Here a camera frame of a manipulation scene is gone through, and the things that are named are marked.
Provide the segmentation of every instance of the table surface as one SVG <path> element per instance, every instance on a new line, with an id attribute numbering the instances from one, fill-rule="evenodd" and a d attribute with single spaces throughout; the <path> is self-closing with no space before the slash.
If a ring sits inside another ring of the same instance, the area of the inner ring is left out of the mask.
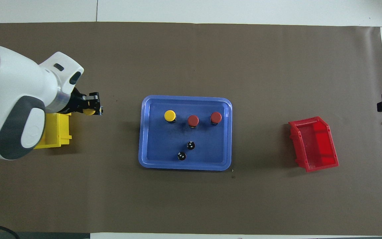
<path id="1" fill-rule="evenodd" d="M 182 22 L 315 26 L 379 26 L 382 0 L 0 0 L 0 23 L 27 22 Z M 91 238 L 178 238 L 179 235 L 93 233 Z M 320 235 L 239 235 L 242 238 L 336 237 Z M 237 238 L 237 235 L 188 235 L 181 238 Z"/>

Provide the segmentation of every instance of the yellow plastic bin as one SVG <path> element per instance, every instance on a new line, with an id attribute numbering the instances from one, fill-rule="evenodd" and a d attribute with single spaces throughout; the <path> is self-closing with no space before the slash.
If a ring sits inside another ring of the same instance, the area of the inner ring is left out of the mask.
<path id="1" fill-rule="evenodd" d="M 45 129 L 37 148 L 54 148 L 68 145 L 72 136 L 69 135 L 69 116 L 72 114 L 45 114 Z"/>

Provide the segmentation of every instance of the red bin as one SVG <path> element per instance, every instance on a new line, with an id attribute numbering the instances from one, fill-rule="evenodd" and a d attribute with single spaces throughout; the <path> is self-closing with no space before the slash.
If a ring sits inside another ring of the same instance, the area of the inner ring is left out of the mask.
<path id="1" fill-rule="evenodd" d="M 325 121 L 317 116 L 288 124 L 299 167 L 312 172 L 338 166 L 331 130 Z"/>

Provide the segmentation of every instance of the red button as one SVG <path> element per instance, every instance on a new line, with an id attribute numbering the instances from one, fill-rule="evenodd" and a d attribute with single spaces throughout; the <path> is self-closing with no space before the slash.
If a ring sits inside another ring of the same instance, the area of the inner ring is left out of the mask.
<path id="1" fill-rule="evenodd" d="M 190 125 L 190 127 L 196 127 L 198 122 L 199 120 L 197 115 L 191 115 L 190 117 L 188 117 L 188 124 Z"/>
<path id="2" fill-rule="evenodd" d="M 219 112 L 213 112 L 210 115 L 210 122 L 213 124 L 219 124 L 222 121 L 222 115 Z"/>

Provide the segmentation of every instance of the cable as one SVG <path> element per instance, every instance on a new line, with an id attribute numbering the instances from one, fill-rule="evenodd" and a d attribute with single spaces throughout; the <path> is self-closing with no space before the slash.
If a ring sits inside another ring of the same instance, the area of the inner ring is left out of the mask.
<path id="1" fill-rule="evenodd" d="M 6 232 L 8 232 L 9 234 L 12 234 L 16 239 L 20 239 L 19 235 L 17 235 L 17 233 L 15 233 L 14 231 L 12 230 L 9 230 L 8 228 L 6 227 L 2 227 L 0 226 L 0 230 L 4 230 Z"/>

